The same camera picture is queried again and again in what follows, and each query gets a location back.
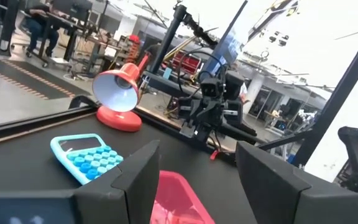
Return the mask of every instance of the pink container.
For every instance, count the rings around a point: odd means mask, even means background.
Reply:
[[[187,180],[160,171],[150,224],[215,224]]]

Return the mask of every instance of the desk lamp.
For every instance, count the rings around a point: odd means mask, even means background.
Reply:
[[[140,129],[142,120],[131,111],[139,98],[138,77],[139,68],[133,63],[126,63],[120,70],[105,71],[94,78],[93,93],[102,104],[96,113],[100,122],[121,131],[135,132]]]

